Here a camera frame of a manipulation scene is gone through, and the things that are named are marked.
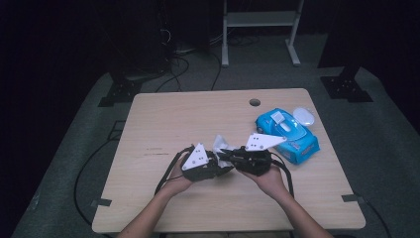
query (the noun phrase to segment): white shelf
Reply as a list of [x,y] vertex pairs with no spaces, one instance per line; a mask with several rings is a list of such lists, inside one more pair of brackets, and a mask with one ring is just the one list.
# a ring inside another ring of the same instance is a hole
[[282,12],[230,12],[227,27],[293,26],[295,11]]

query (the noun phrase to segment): person's left hand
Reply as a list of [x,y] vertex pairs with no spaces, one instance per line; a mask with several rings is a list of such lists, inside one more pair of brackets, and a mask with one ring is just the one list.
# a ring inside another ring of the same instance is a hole
[[187,190],[192,185],[192,181],[188,180],[182,175],[182,160],[183,157],[176,162],[169,178],[167,179],[167,182],[161,188],[162,190],[168,192],[170,196],[175,196],[180,192]]

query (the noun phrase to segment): metal rack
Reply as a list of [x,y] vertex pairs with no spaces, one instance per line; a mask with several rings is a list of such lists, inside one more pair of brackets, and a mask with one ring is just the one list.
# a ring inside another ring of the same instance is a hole
[[293,65],[300,66],[300,60],[294,49],[297,26],[299,25],[304,0],[299,0],[296,11],[280,12],[230,12],[227,0],[224,1],[222,66],[229,66],[228,28],[231,27],[292,27],[290,38],[285,40]]

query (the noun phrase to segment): wrist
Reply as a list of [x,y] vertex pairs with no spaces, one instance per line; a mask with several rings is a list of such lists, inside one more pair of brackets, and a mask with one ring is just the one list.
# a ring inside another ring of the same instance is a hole
[[175,194],[170,189],[166,189],[165,187],[162,187],[160,191],[156,194],[157,197],[165,200],[171,200]]
[[286,206],[290,202],[295,201],[293,196],[287,191],[279,191],[272,195],[272,198],[280,205]]

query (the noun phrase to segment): dark background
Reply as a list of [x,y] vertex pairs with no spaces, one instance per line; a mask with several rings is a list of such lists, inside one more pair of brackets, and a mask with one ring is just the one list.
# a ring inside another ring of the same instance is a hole
[[[222,1],[170,2],[0,1],[3,235],[13,232],[74,115],[103,73],[166,70],[170,48],[162,46],[166,36],[161,28],[171,30],[175,42],[201,48],[221,34]],[[248,6],[241,4],[230,1],[229,7]],[[249,10],[294,7],[289,0],[253,1]],[[418,131],[419,7],[409,0],[307,0],[298,29],[298,34],[329,33],[319,66],[356,61],[382,81]]]

